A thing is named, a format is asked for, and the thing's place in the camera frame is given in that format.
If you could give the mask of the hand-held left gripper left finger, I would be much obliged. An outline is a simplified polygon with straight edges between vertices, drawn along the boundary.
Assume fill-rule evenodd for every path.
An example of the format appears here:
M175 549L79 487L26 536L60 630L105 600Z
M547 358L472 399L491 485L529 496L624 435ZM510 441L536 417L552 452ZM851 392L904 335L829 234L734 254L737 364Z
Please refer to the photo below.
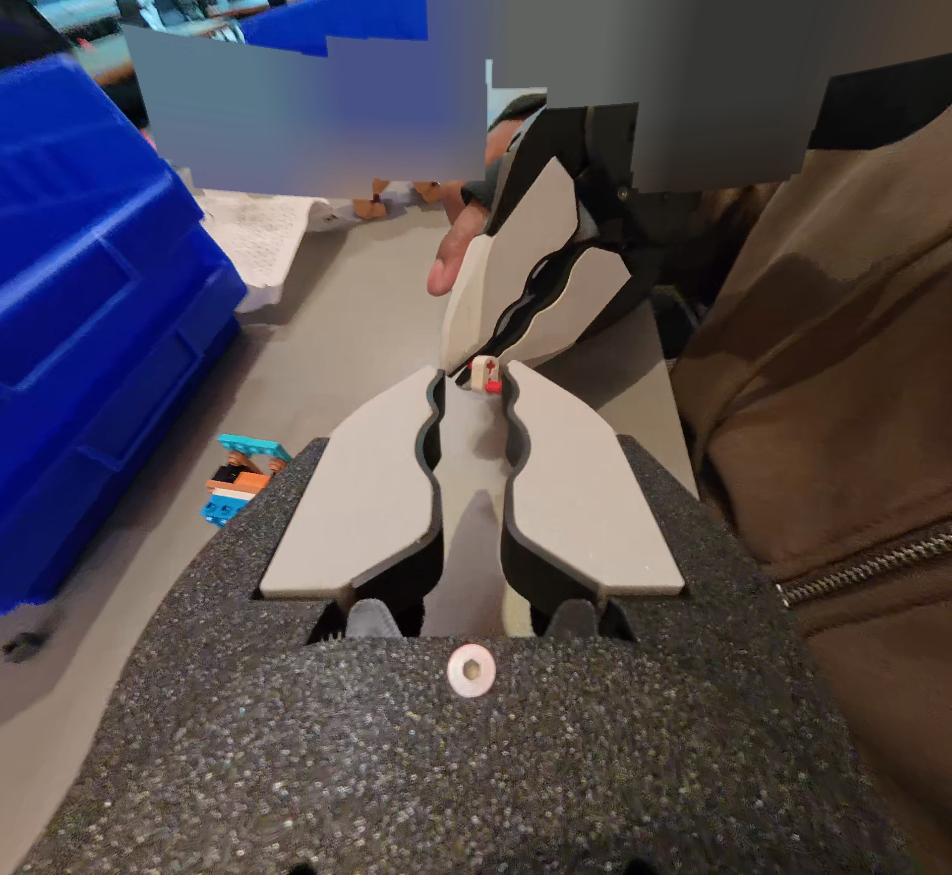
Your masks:
M424 367L330 434L261 579L265 599L422 608L445 560L440 425L446 374Z

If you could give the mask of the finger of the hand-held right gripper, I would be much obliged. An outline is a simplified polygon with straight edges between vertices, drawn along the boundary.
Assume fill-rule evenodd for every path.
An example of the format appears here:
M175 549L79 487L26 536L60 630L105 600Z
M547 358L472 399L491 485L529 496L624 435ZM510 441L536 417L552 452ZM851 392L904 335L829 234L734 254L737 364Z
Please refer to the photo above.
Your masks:
M572 266L554 302L530 321L527 332L500 355L501 365L518 361L534 368L574 345L631 275L622 257L590 248Z
M578 223L573 178L551 158L503 225L469 245L449 293L442 369L463 368L482 352L503 314L523 296L531 271L569 242Z

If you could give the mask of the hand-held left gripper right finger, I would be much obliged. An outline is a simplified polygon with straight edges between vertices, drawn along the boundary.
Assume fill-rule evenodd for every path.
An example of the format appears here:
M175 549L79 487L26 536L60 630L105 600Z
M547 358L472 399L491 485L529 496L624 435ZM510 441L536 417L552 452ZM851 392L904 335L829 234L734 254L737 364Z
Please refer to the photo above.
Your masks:
M614 429L520 362L504 371L504 574L531 607L674 597L680 572Z

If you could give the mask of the blue orange toy brick assembly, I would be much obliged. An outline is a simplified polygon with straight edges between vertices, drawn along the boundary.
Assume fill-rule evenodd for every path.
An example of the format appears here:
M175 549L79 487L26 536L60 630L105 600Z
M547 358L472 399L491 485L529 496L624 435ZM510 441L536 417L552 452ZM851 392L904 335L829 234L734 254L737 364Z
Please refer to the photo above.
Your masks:
M222 433L217 442L226 455L207 480L201 516L208 524L223 527L243 510L292 461L276 441Z

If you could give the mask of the blue plastic bin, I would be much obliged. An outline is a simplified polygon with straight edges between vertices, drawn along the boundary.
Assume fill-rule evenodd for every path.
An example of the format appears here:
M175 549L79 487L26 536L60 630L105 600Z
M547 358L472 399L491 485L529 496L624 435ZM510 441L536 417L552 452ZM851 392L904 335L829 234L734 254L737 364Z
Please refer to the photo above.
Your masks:
M426 0L299 0L241 23L244 42L327 57L327 39L426 41Z
M237 334L179 175L65 56L1 78L1 612L52 599Z

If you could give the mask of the person's right hand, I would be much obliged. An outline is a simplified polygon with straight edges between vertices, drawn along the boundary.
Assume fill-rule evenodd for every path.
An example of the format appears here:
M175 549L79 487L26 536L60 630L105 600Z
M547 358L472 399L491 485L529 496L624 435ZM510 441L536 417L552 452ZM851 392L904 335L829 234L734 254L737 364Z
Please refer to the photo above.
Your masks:
M483 234L502 165L501 158L489 162L482 180L439 185L440 202L445 208L449 228L440 242L426 281L429 295L441 297L450 292L471 242Z

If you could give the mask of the brown toy brick model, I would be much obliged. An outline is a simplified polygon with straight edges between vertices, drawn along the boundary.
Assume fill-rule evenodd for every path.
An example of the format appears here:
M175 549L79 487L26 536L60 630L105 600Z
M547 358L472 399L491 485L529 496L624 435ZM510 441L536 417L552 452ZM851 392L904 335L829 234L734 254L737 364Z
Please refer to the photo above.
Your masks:
M411 206L428 206L441 202L442 186L438 182L397 182L373 179L367 198L351 201L353 215L362 221L398 216Z

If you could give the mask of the printed paper sheet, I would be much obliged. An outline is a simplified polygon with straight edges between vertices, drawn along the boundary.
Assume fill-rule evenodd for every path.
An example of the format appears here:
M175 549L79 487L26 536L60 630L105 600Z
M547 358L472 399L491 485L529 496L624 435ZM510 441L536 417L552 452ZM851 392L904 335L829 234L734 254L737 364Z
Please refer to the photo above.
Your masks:
M347 211L323 198L195 188L203 226L245 286L239 315L279 304L292 262L308 233L351 226Z

